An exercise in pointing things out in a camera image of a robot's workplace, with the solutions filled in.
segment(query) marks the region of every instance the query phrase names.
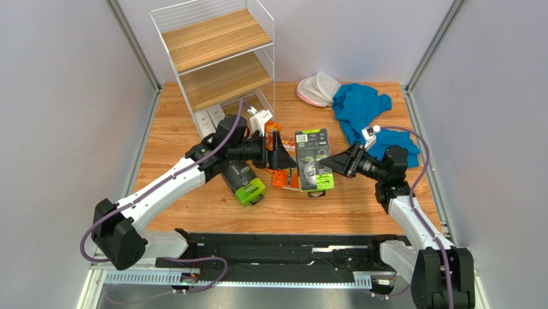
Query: cardboard box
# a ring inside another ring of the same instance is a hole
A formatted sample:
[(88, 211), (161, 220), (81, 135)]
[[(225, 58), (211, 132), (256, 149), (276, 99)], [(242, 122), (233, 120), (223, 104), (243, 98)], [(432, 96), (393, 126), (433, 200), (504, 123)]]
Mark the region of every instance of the cardboard box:
[(209, 117), (207, 110), (194, 113), (194, 117), (196, 118), (196, 125), (198, 126), (198, 130), (200, 131), (200, 135), (202, 138), (208, 136), (211, 133), (215, 133), (215, 125)]
[(333, 189), (333, 170), (319, 162), (331, 153), (327, 129), (297, 131), (295, 144), (300, 190), (320, 192)]
[(220, 104), (213, 105), (212, 107), (206, 109), (213, 125), (217, 127), (219, 122), (224, 119), (224, 111)]

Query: white wall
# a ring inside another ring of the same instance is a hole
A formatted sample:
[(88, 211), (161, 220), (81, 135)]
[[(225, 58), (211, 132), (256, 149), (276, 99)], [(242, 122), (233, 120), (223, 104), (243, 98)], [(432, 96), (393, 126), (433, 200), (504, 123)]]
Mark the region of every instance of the white wall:
[(548, 3), (468, 1), (415, 92), (492, 308), (546, 308)]
[(74, 308), (154, 93), (104, 1), (3, 1), (0, 38), (0, 308)]
[[(150, 11), (184, 0), (119, 0), (160, 83), (175, 76)], [(262, 0), (274, 17), (276, 79), (326, 71), (340, 80), (406, 83), (451, 0)]]

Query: wooden shelf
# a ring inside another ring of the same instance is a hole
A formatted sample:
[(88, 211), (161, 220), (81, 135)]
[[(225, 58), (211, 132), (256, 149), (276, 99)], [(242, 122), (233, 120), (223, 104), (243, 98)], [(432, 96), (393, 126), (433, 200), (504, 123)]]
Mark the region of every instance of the wooden shelf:
[(254, 53), (245, 53), (179, 77), (195, 112), (272, 82)]
[(162, 34), (179, 73), (272, 43), (246, 9)]

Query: barcode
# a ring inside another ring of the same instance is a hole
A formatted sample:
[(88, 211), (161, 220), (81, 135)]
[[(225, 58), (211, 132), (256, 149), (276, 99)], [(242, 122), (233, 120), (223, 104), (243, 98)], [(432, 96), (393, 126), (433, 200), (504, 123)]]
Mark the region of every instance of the barcode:
[(297, 135), (297, 143), (306, 143), (306, 142), (308, 142), (308, 135), (306, 134)]

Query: wood grain surface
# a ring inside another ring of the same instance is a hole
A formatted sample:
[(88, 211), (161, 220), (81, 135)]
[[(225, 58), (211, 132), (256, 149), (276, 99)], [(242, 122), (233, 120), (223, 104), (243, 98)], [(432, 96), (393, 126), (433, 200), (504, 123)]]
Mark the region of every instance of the wood grain surface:
[[(411, 128), (410, 119), (397, 83), (366, 83), (392, 98), (393, 108), (373, 124)], [(326, 127), (335, 153), (348, 148), (331, 108), (316, 108), (295, 95), (296, 83), (277, 83), (276, 120), (282, 134)], [(263, 90), (268, 96), (271, 87)], [(176, 83), (166, 83), (154, 118), (152, 131), (138, 173), (135, 191), (161, 176), (185, 152), (200, 141), (190, 113)], [(375, 200), (375, 182), (359, 176), (347, 179), (335, 175), (335, 188), (323, 198), (306, 193), (274, 189), (271, 173), (255, 169), (268, 188), (265, 199), (244, 208), (238, 204), (221, 177), (184, 195), (157, 216), (151, 230), (182, 228), (191, 232), (252, 232), (289, 234), (402, 234), (399, 225)], [(408, 170), (413, 182), (420, 168)], [(428, 217), (440, 229), (430, 188), (425, 179), (417, 186), (417, 198)]]
[(178, 72), (271, 43), (247, 10), (239, 10), (162, 34)]
[(272, 83), (254, 53), (207, 66), (180, 76), (194, 111), (239, 98), (255, 88)]

